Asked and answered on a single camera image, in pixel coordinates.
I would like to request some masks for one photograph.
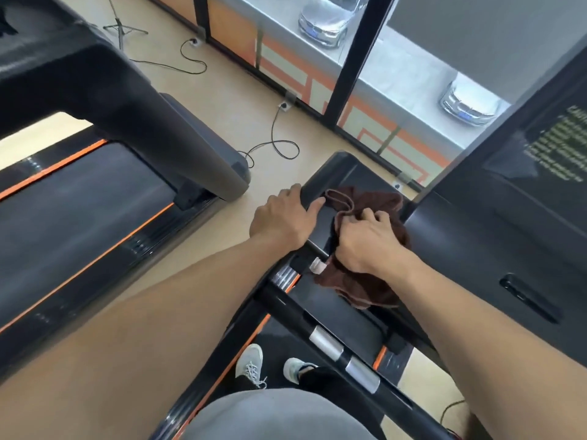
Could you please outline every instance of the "car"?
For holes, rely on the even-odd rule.
[[[458,73],[440,97],[440,106],[451,116],[475,127],[491,122],[502,100],[481,85]]]
[[[310,0],[299,14],[301,32],[329,48],[338,48],[349,25],[367,5],[368,0]]]

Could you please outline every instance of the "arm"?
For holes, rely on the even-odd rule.
[[[250,239],[99,314],[0,387],[3,438],[145,439],[271,266],[303,245],[323,200],[300,186],[259,207]]]
[[[336,256],[398,294],[495,440],[585,437],[587,369],[400,246],[386,213],[345,221]]]

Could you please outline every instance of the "brown towel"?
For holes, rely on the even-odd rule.
[[[354,186],[345,186],[338,190],[328,189],[324,196],[327,206],[338,211],[334,217],[334,231],[337,235],[344,216],[359,218],[363,209],[371,208],[374,212],[385,211],[389,214],[393,233],[401,245],[410,248],[410,237],[397,213],[403,201],[400,193],[361,193]],[[385,281],[372,274],[351,272],[334,255],[328,259],[324,271],[314,276],[314,282],[335,289],[357,309],[367,309],[369,306],[397,307],[399,301]]]

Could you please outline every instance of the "tripod stand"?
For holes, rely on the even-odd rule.
[[[114,29],[114,28],[118,29],[118,48],[121,51],[123,50],[123,38],[125,35],[130,34],[132,31],[142,32],[143,34],[149,33],[143,29],[138,29],[136,27],[126,26],[126,25],[122,24],[122,21],[120,21],[120,18],[118,18],[118,14],[116,13],[116,9],[114,8],[114,3],[112,3],[112,0],[108,0],[108,1],[110,2],[112,12],[114,12],[114,21],[116,21],[116,24],[110,24],[109,26],[104,26],[104,29]]]

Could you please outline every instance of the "hand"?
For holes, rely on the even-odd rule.
[[[299,199],[300,184],[284,189],[277,196],[269,196],[267,203],[255,211],[249,234],[265,235],[283,242],[287,251],[299,249],[316,226],[316,218],[325,198],[314,200],[308,211]]]
[[[339,232],[336,258],[352,272],[369,273],[385,281],[401,276],[415,254],[403,247],[392,230],[389,214],[365,208],[357,221],[345,217]]]

